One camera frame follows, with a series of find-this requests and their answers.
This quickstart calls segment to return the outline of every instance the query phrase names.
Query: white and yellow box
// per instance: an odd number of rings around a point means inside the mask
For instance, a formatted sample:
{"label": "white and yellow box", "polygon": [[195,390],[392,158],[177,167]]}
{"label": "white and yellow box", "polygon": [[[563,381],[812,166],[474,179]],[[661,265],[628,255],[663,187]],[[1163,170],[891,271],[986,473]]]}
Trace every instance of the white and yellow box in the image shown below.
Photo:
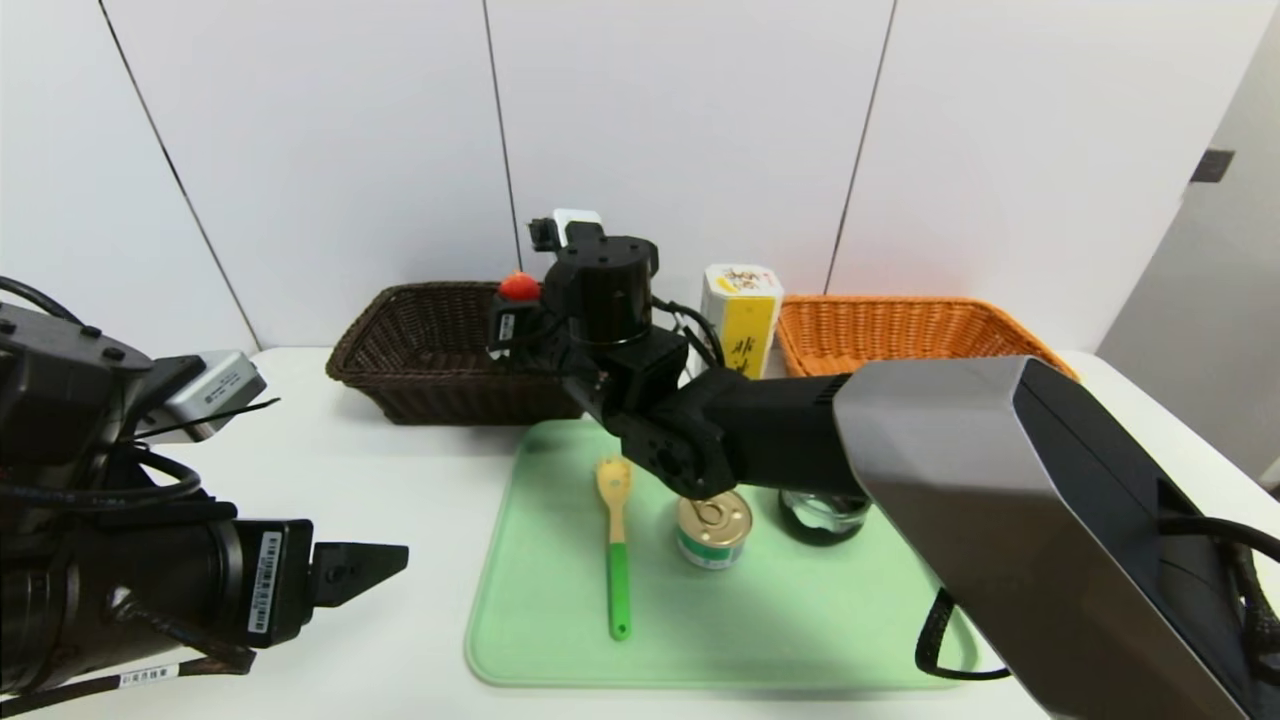
{"label": "white and yellow box", "polygon": [[724,364],[760,379],[782,310],[778,275],[759,265],[710,265],[703,274],[703,315],[716,327]]}

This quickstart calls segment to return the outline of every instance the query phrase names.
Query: barcode label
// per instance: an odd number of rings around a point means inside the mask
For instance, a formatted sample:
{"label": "barcode label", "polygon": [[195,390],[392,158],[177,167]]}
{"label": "barcode label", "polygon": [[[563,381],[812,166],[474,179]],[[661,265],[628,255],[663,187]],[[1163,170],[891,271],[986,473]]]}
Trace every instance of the barcode label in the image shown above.
{"label": "barcode label", "polygon": [[120,674],[120,688],[159,683],[160,680],[172,680],[177,676],[177,665],[160,665],[156,667],[147,667],[146,670],[134,670],[133,673]]}
{"label": "barcode label", "polygon": [[280,557],[282,533],[262,533],[262,548],[257,551],[257,578],[253,580],[253,600],[248,606],[248,632],[265,633],[271,621],[271,596],[275,594],[275,561]]}
{"label": "barcode label", "polygon": [[516,314],[503,313],[502,324],[498,325],[498,342],[506,342],[513,334],[516,334]]}

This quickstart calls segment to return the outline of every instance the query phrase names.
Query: wooden spatula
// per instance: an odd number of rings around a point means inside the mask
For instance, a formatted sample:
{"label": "wooden spatula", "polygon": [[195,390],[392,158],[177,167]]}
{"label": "wooden spatula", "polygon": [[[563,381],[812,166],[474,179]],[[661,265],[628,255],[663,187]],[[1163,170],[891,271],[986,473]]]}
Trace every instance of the wooden spatula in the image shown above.
{"label": "wooden spatula", "polygon": [[602,460],[595,466],[595,487],[609,509],[609,634],[625,641],[631,635],[631,579],[622,510],[631,495],[631,462],[618,456]]}

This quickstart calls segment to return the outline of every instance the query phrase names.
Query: wicker basket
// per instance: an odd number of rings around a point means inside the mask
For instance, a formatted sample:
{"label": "wicker basket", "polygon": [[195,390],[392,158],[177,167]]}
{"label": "wicker basket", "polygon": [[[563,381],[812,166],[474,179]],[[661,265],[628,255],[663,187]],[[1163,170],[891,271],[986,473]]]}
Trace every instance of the wicker basket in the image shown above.
{"label": "wicker basket", "polygon": [[329,377],[401,425],[529,425],[582,415],[556,378],[511,373],[485,351],[498,283],[384,290],[329,356]]}
{"label": "wicker basket", "polygon": [[792,295],[778,340],[790,375],[852,373],[872,360],[1034,355],[1079,379],[1004,310],[963,297]]}

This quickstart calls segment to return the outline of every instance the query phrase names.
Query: green silicone mat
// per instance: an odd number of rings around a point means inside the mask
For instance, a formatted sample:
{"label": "green silicone mat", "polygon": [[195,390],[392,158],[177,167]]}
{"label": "green silicone mat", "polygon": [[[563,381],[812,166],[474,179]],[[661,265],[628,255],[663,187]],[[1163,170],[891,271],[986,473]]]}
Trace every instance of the green silicone mat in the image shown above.
{"label": "green silicone mat", "polygon": [[[915,669],[932,574],[878,512],[828,548],[785,534],[776,491],[741,487],[755,527],[742,559],[704,570],[676,547],[676,495],[635,468],[626,509],[632,634],[609,637],[607,514],[595,462],[618,441],[588,420],[525,436],[467,628],[494,685],[865,691],[947,687]],[[951,620],[945,667],[972,669]]]}

